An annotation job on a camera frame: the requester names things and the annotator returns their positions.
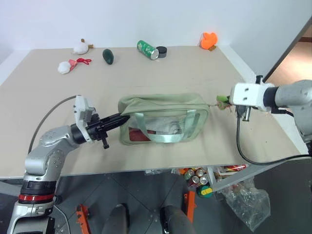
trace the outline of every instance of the bag handle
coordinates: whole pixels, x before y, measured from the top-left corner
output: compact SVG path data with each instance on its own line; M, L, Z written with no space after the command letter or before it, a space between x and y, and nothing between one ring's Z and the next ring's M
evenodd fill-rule
M161 143L175 143L187 138L194 123L195 114L196 110L188 110L184 121L184 132L182 134L173 134L173 135L149 134L146 129L144 114L135 113L135 117L138 128L144 133L144 135L149 140Z

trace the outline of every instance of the orange toy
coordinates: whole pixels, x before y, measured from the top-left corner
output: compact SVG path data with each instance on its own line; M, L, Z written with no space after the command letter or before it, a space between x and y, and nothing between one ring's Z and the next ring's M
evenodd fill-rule
M218 37L215 33L203 33L200 41L201 48L208 50L218 42Z

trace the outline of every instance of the white plush toy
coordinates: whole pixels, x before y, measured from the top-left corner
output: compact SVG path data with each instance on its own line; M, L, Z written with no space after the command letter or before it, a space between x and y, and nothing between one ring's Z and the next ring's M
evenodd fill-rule
M83 55L88 52L90 48L93 48L93 45L88 45L84 42L84 39L81 39L81 42L74 47L73 54Z
M58 65L58 72L60 72L61 74L67 74L72 71L79 62L83 62L84 64L89 65L91 61L91 59L84 58L78 58L77 61L70 59L68 60L68 62L61 62Z
M71 65L69 62L61 62L58 65L58 72L60 72L61 74L66 74L70 72L70 68L71 68Z

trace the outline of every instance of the gray robot arm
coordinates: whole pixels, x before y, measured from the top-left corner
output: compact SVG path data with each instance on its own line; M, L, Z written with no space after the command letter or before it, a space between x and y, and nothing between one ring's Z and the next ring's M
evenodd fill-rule
M231 90L230 104L248 107L243 120L249 119L250 107L273 114L281 113L279 108L290 108L303 141L312 141L312 80L279 87L238 83Z
M53 211L56 184L66 156L80 144L95 140L102 140L107 149L106 132L129 119L120 114L100 119L82 96L76 97L74 109L76 123L46 132L26 157L26 173L7 234L54 234L54 219L49 214Z

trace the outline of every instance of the green canvas bag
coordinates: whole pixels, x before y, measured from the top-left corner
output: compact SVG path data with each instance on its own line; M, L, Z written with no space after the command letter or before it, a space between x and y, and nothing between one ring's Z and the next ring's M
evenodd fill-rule
M119 101L118 110L130 116L120 127L120 141L132 145L194 139L206 122L209 106L195 93L132 95Z

